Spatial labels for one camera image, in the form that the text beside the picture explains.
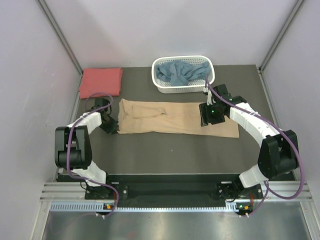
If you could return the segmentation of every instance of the shiny metal floor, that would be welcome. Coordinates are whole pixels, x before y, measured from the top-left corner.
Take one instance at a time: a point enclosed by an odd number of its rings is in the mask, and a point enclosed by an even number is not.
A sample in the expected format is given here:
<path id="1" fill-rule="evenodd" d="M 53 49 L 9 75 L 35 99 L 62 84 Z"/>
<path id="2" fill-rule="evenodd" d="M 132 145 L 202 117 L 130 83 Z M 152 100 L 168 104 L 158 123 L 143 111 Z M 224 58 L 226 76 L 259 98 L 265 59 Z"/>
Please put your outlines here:
<path id="1" fill-rule="evenodd" d="M 245 98 L 255 111 L 272 119 L 255 65 L 214 66 L 215 85 L 226 84 L 233 96 Z M 111 116 L 118 119 L 121 98 L 150 102 L 205 102 L 201 92 L 164 94 L 151 78 L 150 67 L 124 68 L 121 93 Z M 78 116 L 85 111 L 80 101 Z M 110 174 L 241 173 L 257 163 L 259 146 L 241 127 L 240 138 L 170 133 L 90 135 L 93 160 Z"/>
<path id="2" fill-rule="evenodd" d="M 235 213 L 50 213 L 43 240 L 309 240 L 300 204 L 265 203 L 250 218 Z"/>

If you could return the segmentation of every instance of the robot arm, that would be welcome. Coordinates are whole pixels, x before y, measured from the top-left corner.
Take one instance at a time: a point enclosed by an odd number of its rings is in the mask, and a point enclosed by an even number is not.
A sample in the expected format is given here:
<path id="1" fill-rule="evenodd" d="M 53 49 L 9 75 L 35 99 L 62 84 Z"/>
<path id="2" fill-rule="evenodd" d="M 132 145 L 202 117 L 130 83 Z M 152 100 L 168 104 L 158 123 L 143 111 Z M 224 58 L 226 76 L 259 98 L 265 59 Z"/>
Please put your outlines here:
<path id="1" fill-rule="evenodd" d="M 257 164 L 241 173 L 232 182 L 238 193 L 298 167 L 296 155 L 289 143 L 272 126 L 255 117 L 254 115 L 258 115 L 258 113 L 250 107 L 245 99 L 241 96 L 232 97 L 224 84 L 214 87 L 214 90 L 228 102 L 253 113 L 248 114 L 235 107 L 230 107 L 219 98 L 212 97 L 212 94 L 208 94 L 207 103 L 199 105 L 201 126 L 223 123 L 224 116 L 227 116 L 242 126 L 260 146 Z M 298 149 L 296 134 L 292 130 L 284 133 Z"/>
<path id="2" fill-rule="evenodd" d="M 105 106 L 109 103 L 108 100 L 98 98 L 95 100 L 94 108 Z M 94 112 L 88 115 L 85 112 L 81 117 L 82 121 L 74 128 L 72 135 L 72 144 L 70 149 L 70 169 L 73 173 L 81 177 L 86 177 L 98 183 L 107 183 L 107 173 L 101 170 L 92 160 L 92 149 L 89 135 L 97 127 L 102 128 L 106 133 L 113 134 L 117 131 L 118 122 L 111 118 L 109 114 L 103 110 Z M 67 146 L 68 137 L 71 127 L 74 123 L 68 126 L 58 127 L 55 130 L 55 151 L 54 160 L 58 168 L 67 169 Z M 91 187 L 100 185 L 86 181 Z"/>

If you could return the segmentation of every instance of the gray tabletop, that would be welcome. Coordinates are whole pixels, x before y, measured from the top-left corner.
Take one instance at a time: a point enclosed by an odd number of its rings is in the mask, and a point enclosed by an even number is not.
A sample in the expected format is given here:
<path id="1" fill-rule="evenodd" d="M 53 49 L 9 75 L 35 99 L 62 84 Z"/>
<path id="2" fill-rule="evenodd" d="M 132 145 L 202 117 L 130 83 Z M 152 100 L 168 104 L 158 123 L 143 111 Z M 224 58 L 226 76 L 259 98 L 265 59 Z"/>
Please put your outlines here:
<path id="1" fill-rule="evenodd" d="M 214 86 L 226 84 L 233 96 L 245 98 L 262 116 L 272 119 L 255 65 L 214 66 Z M 151 78 L 150 67 L 124 68 L 121 93 L 111 116 L 118 119 L 119 101 L 205 102 L 201 92 L 164 94 Z M 80 101 L 78 116 L 84 110 Z M 94 100 L 88 102 L 93 106 Z M 110 174 L 241 173 L 257 163 L 259 146 L 241 127 L 240 138 L 170 133 L 108 135 L 98 128 L 90 135 L 93 160 Z"/>

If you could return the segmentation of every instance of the basket rim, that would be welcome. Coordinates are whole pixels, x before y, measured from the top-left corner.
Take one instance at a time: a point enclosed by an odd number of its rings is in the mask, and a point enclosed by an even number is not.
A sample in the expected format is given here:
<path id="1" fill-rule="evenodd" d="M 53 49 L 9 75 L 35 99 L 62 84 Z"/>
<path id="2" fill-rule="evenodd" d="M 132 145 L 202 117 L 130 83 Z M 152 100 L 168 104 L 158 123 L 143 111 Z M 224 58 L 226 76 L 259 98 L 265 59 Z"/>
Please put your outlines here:
<path id="1" fill-rule="evenodd" d="M 205 86 L 205 84 L 203 85 L 187 85 L 187 86 L 161 86 L 159 85 L 157 82 L 156 82 L 156 78 L 155 78 L 155 75 L 154 75 L 154 72 L 155 72 L 155 66 L 157 64 L 158 61 L 160 60 L 163 60 L 163 59 L 179 59 L 179 58 L 204 58 L 208 61 L 209 65 L 210 65 L 210 68 L 212 70 L 212 80 L 210 81 L 210 84 L 212 84 L 214 81 L 215 81 L 215 69 L 214 69 L 214 66 L 211 62 L 211 60 L 209 58 L 207 58 L 206 56 L 202 56 L 202 55 L 187 55 L 187 56 L 168 56 L 168 57 L 160 57 L 158 59 L 156 59 L 153 63 L 152 63 L 152 67 L 151 67 L 151 72 L 152 72 L 152 82 L 153 84 L 157 87 L 157 88 L 161 88 L 161 89 L 181 89 L 181 88 L 195 88 L 195 87 L 202 87 L 202 86 Z"/>

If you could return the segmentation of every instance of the beige sleeve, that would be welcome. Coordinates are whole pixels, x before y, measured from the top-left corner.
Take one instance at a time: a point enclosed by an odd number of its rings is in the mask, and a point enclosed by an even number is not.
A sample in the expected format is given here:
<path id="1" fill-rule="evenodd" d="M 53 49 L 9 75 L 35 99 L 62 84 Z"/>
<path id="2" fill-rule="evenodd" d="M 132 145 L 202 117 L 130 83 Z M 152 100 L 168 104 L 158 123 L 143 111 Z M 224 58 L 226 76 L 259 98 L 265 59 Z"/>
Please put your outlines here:
<path id="1" fill-rule="evenodd" d="M 238 138 L 238 124 L 225 122 L 201 127 L 199 103 L 144 102 L 122 99 L 119 103 L 119 134 L 148 132 L 194 134 Z"/>

